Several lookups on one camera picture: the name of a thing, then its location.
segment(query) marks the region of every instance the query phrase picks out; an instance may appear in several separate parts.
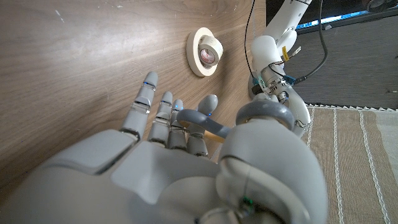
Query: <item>cord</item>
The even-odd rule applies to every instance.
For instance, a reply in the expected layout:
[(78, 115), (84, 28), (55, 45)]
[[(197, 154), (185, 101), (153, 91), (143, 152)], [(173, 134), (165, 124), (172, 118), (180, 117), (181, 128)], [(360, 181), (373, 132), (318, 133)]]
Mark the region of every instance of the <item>cord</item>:
[(254, 76), (251, 73), (251, 68), (250, 68), (249, 59), (248, 59), (248, 53), (246, 52), (246, 37), (248, 35), (248, 26), (249, 26), (251, 13), (253, 12), (254, 2), (256, 2), (256, 0), (253, 0), (253, 4), (251, 5), (251, 10), (250, 10), (249, 18), (248, 18), (248, 23), (246, 24), (246, 31), (244, 31), (244, 54), (246, 56), (246, 62), (248, 63), (249, 72), (250, 72), (250, 75), (251, 75), (252, 78), (254, 78)]
[(325, 44), (325, 40), (323, 39), (323, 34), (322, 34), (322, 23), (321, 23), (321, 19), (322, 19), (322, 4), (323, 4), (323, 0), (319, 0), (319, 19), (318, 19), (318, 25), (319, 25), (319, 38), (321, 40), (321, 44), (323, 47), (323, 51), (325, 53), (325, 55), (323, 56), (323, 60), (321, 61), (321, 63), (319, 63), (319, 65), (312, 70), (312, 72), (308, 73), (307, 75), (304, 75), (300, 78), (297, 78), (296, 81), (294, 81), (294, 85), (306, 80), (307, 78), (311, 77), (315, 72), (317, 72), (319, 70), (319, 68), (322, 67), (322, 65), (326, 62), (326, 59), (328, 58), (328, 48), (326, 47)]
[[(298, 47), (298, 49), (295, 50), (291, 56), (289, 56), (289, 59), (292, 58), (292, 57), (294, 57), (294, 56), (296, 56), (297, 53), (299, 53), (300, 51), (301, 51), (301, 46)], [(281, 60), (280, 62), (274, 62), (274, 63), (272, 63), (272, 64), (274, 64), (274, 65), (282, 65), (282, 64), (285, 63), (285, 62), (286, 62), (285, 60)]]
[(281, 74), (281, 73), (275, 71), (274, 69), (272, 69), (272, 67), (271, 67), (272, 64), (273, 64), (273, 63), (270, 63), (270, 64), (268, 65), (269, 69), (271, 69), (271, 70), (272, 70), (273, 72), (275, 72), (276, 74), (278, 74), (278, 75), (284, 77), (285, 75), (283, 75), (283, 74)]

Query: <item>white stitching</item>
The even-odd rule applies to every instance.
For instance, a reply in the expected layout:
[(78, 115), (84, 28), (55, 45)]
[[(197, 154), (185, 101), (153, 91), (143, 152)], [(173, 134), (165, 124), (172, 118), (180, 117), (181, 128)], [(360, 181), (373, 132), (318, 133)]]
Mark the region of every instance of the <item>white stitching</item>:
[(308, 139), (307, 139), (307, 147), (310, 147), (311, 145), (311, 132), (312, 132), (312, 124), (313, 124), (313, 114), (315, 112), (315, 108), (312, 108), (311, 111), (311, 123), (310, 123), (310, 127), (308, 128)]
[(336, 109), (333, 110), (333, 139), (334, 139), (334, 150), (335, 150), (335, 175), (336, 175), (336, 193), (337, 193), (338, 218), (339, 218), (339, 223), (340, 224), (344, 224), (343, 199), (341, 197), (340, 172), (339, 172), (339, 168), (338, 168), (337, 113), (336, 113)]
[(386, 113), (396, 113), (398, 112), (398, 109), (391, 109), (391, 108), (379, 108), (379, 109), (375, 109), (375, 108), (354, 108), (353, 106), (350, 107), (342, 107), (342, 106), (325, 106), (325, 105), (308, 105), (306, 104), (305, 106), (307, 106), (307, 108), (320, 108), (320, 109), (338, 109), (338, 110), (362, 110), (362, 111), (382, 111), (382, 112), (386, 112)]
[(366, 130), (365, 130), (365, 125), (364, 125), (364, 121), (363, 121), (363, 113), (362, 113), (362, 111), (358, 111), (358, 112), (360, 115), (359, 122), (361, 123), (361, 129), (363, 132), (363, 143), (365, 145), (366, 154), (368, 155), (369, 166), (371, 168), (371, 173), (372, 173), (372, 177), (373, 177), (374, 187), (376, 188), (376, 192), (377, 192), (377, 197), (379, 198), (381, 212), (383, 213), (384, 223), (391, 223), (391, 220), (388, 217), (386, 204), (384, 203), (383, 194), (381, 193), (381, 187), (379, 185), (379, 180), (377, 179), (376, 169), (375, 169), (374, 163), (373, 163), (373, 156), (372, 156), (371, 150), (369, 148), (368, 134), (366, 133)]

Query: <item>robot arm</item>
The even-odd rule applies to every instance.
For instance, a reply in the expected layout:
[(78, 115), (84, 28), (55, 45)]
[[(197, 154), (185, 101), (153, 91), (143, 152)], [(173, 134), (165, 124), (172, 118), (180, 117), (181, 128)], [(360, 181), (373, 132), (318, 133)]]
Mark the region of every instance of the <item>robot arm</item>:
[(264, 35), (254, 39), (251, 52), (252, 67), (264, 93), (277, 96), (280, 103), (287, 106), (296, 118), (293, 132), (301, 137), (311, 122), (303, 99), (291, 87), (280, 62), (282, 48), (289, 51), (297, 38), (295, 28), (312, 0), (285, 0), (281, 9), (270, 21)]

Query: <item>carpet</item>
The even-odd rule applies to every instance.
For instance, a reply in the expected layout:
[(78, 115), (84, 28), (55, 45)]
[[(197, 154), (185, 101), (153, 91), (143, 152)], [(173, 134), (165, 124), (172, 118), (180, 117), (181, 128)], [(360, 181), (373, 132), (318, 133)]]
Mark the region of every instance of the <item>carpet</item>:
[(325, 174), (328, 223), (398, 223), (398, 112), (310, 106), (303, 141)]

